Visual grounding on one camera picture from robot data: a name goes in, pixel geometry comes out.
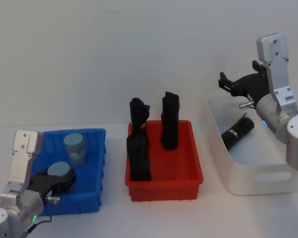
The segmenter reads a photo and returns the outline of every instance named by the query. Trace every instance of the black cylindrical object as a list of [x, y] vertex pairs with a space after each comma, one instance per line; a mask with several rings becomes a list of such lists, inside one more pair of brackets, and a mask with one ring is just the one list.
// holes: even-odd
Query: black cylindrical object
[[130, 181], [151, 180], [146, 136], [135, 134], [128, 136], [127, 154], [130, 164]]
[[130, 103], [130, 118], [133, 126], [133, 134], [139, 134], [149, 117], [150, 106], [145, 105], [139, 98], [133, 98]]
[[254, 122], [245, 115], [222, 134], [222, 140], [229, 150], [254, 128]]
[[174, 150], [178, 147], [179, 134], [179, 96], [166, 92], [162, 98], [162, 146], [166, 150]]

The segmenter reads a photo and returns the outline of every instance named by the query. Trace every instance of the white table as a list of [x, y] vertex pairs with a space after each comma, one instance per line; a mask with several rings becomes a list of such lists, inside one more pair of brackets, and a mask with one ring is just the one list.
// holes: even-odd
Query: white table
[[298, 193], [235, 196], [223, 187], [203, 122], [193, 122], [204, 182], [197, 200], [132, 202], [125, 185], [127, 124], [0, 127], [0, 192], [11, 168], [18, 128], [104, 128], [102, 206], [98, 213], [54, 216], [29, 238], [298, 238]]

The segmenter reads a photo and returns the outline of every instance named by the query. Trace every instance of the robotic arm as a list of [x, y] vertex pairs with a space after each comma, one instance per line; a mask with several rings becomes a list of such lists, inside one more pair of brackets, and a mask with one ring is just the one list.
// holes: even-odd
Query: robotic arm
[[258, 72], [232, 82], [220, 73], [219, 87], [232, 96], [244, 96], [249, 102], [239, 107], [256, 109], [275, 137], [287, 145], [286, 161], [298, 170], [298, 108], [291, 90], [287, 65], [287, 37], [274, 33], [257, 39], [257, 51], [262, 65], [253, 61]]
[[0, 196], [0, 238], [26, 237], [44, 205], [60, 201], [60, 198], [50, 196], [53, 191], [60, 186], [69, 190], [76, 181], [74, 170], [66, 177], [39, 173], [30, 180], [32, 163], [41, 152], [42, 141], [41, 132], [16, 131], [10, 179]]

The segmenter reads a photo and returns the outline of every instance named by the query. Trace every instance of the white plastic basket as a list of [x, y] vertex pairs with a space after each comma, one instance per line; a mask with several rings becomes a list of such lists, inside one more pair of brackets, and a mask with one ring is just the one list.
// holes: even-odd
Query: white plastic basket
[[[208, 138], [218, 171], [228, 191], [236, 195], [298, 190], [298, 171], [286, 163], [286, 146], [264, 125], [254, 109], [239, 109], [244, 97], [209, 98]], [[221, 134], [247, 112], [255, 128], [227, 151]]]

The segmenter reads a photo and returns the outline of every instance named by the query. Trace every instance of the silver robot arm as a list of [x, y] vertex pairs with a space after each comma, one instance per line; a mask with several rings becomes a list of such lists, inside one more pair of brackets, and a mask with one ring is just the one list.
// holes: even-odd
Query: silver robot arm
[[43, 211], [40, 194], [26, 190], [42, 141], [43, 134], [37, 131], [17, 130], [15, 134], [10, 179], [0, 196], [0, 238], [25, 237], [26, 230]]
[[256, 112], [287, 145], [286, 161], [298, 170], [298, 108], [288, 79], [286, 35], [275, 33], [257, 39], [257, 51], [267, 71], [270, 94], [258, 102]]

